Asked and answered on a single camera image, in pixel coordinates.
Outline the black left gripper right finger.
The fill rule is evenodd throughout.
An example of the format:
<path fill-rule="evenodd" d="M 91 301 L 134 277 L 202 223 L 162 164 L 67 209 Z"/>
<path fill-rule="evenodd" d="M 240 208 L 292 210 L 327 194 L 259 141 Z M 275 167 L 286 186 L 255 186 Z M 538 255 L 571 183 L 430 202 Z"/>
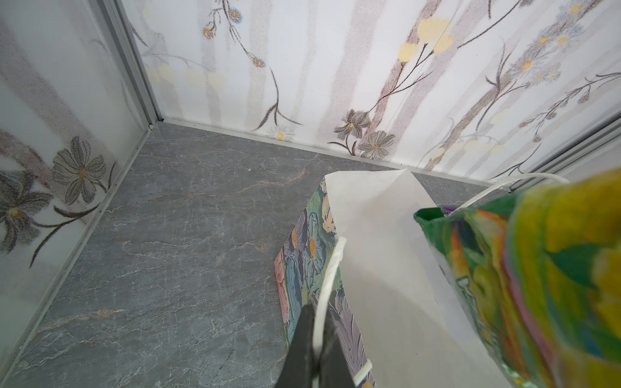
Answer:
<path fill-rule="evenodd" d="M 318 373 L 319 388 L 355 387 L 336 326 L 329 316 L 324 325 L 323 347 L 319 358 Z"/>

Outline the white floral paper bag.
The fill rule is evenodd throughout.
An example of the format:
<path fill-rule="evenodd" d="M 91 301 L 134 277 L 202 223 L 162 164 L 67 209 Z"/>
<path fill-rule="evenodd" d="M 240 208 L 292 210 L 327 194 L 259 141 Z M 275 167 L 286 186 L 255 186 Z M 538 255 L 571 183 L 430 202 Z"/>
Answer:
<path fill-rule="evenodd" d="M 426 208 L 436 206 L 409 171 L 321 180 L 274 264 L 289 344 L 302 308 L 315 308 L 312 387 L 328 316 L 355 387 L 516 387 L 414 220 Z"/>

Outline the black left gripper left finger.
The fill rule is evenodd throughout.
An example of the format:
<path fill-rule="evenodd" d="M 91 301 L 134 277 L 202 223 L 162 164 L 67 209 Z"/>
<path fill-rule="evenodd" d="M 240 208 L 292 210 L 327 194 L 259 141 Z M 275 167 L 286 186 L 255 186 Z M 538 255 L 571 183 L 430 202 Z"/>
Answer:
<path fill-rule="evenodd" d="M 314 352 L 312 335 L 314 330 L 315 308 L 306 305 L 289 344 L 289 351 L 275 388 L 311 388 L 314 378 Z"/>

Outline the green snack bag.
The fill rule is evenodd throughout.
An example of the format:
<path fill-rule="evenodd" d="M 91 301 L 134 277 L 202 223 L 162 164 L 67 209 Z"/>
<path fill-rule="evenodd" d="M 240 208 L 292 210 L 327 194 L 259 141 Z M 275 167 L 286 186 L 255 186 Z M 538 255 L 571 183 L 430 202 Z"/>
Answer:
<path fill-rule="evenodd" d="M 619 386 L 619 169 L 414 220 L 513 386 Z"/>

